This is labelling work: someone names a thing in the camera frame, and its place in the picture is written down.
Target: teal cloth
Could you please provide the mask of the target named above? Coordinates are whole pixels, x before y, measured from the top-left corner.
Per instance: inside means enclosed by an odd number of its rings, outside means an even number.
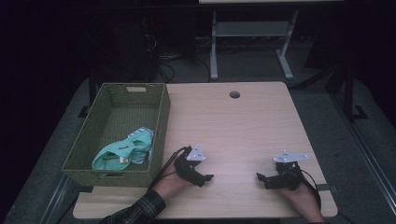
[[[153,131],[140,128],[122,141],[104,147],[92,161],[93,170],[123,170],[131,163],[141,164],[151,151]]]

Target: table top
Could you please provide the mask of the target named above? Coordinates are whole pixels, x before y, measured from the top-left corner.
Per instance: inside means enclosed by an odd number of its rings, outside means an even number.
[[[168,84],[171,99],[163,163],[178,149],[200,144],[206,160],[195,170],[214,175],[201,188],[169,199],[158,218],[296,217],[288,202],[265,189],[256,173],[276,175],[274,156],[283,150],[308,155],[300,167],[326,184],[286,85],[282,82]],[[238,91],[240,97],[230,97]],[[81,192],[76,218],[103,218],[128,207],[146,189],[95,187]],[[322,214],[337,207],[320,191]]]

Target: plaid sleeve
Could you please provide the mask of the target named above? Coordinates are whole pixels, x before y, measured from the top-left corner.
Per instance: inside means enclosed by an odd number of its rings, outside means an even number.
[[[105,217],[100,224],[141,224],[151,223],[165,208],[163,198],[155,191],[150,190],[132,206]]]

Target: green basket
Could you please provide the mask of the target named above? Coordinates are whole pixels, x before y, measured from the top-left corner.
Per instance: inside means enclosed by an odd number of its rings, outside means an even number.
[[[170,109],[165,84],[104,83],[100,88],[62,171],[82,186],[146,188],[163,166]],[[108,144],[134,130],[154,131],[150,156],[122,171],[97,171],[92,161]]]

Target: metal frame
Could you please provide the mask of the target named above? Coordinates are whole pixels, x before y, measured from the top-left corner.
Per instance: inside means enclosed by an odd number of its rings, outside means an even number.
[[[217,36],[284,36],[285,42],[281,49],[276,50],[286,79],[293,79],[286,51],[297,21],[299,10],[294,10],[289,21],[217,21],[217,12],[213,12],[212,20],[212,50],[210,52],[210,78],[219,78],[218,60],[216,56]]]
[[[58,216],[61,205],[64,202],[64,197],[66,197],[66,192],[70,188],[71,179],[67,175],[62,175],[58,186],[55,191],[53,191],[49,204],[43,217],[40,220],[40,224],[50,224],[55,223],[55,218]]]
[[[336,96],[336,94],[331,94],[330,96],[332,102],[335,105],[338,105],[336,109],[341,115],[341,118],[343,119],[343,122],[345,123],[349,132],[352,134],[353,138],[358,144],[361,150],[361,154],[368,166],[368,169],[373,179],[375,180],[378,187],[381,189],[385,200],[388,202],[393,214],[396,215],[396,189],[392,186],[387,175],[382,170],[382,167],[379,164],[378,160],[375,158],[375,155],[373,154],[373,149],[370,148],[364,141],[364,138],[361,135],[361,132],[357,127],[356,123],[351,121],[349,115],[345,113],[342,100],[338,96]]]

